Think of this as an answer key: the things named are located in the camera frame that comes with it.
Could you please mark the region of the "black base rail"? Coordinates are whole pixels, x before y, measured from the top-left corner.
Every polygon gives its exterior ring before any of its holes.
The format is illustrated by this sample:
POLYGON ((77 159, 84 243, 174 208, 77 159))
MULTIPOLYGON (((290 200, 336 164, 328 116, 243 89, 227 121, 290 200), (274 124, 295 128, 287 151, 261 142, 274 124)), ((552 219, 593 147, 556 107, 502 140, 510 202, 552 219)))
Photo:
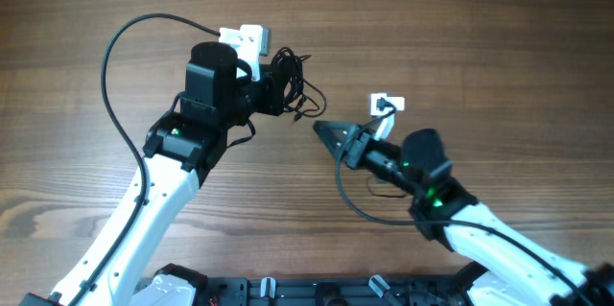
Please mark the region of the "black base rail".
POLYGON ((384 290, 377 292, 368 278, 210 277, 195 303, 204 306, 462 306, 471 303, 452 275, 386 278, 384 282, 384 290))

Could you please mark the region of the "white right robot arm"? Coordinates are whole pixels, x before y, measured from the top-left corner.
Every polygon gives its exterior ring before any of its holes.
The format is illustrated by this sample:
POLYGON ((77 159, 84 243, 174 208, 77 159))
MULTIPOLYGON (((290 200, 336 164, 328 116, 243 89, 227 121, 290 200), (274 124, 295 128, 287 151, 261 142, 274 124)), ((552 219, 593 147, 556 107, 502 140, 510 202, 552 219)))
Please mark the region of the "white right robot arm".
POLYGON ((338 166, 366 169, 412 196, 407 225, 470 259, 450 293, 453 303, 612 304, 612 265, 591 270, 501 221, 453 177, 434 129, 412 132, 399 146, 358 124, 317 121, 314 131, 338 166))

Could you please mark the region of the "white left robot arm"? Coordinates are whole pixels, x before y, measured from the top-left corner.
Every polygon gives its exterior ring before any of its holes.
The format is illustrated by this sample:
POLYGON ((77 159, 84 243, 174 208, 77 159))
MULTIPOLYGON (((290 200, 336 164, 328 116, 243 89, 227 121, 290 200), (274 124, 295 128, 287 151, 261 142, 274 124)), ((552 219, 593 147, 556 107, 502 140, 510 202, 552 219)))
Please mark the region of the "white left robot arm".
POLYGON ((278 116, 298 69, 275 57, 245 60, 232 46, 193 47, 185 89, 147 133, 133 184, 86 254, 47 297, 24 305, 129 305, 177 214, 200 190, 231 144, 228 131, 254 113, 278 116))

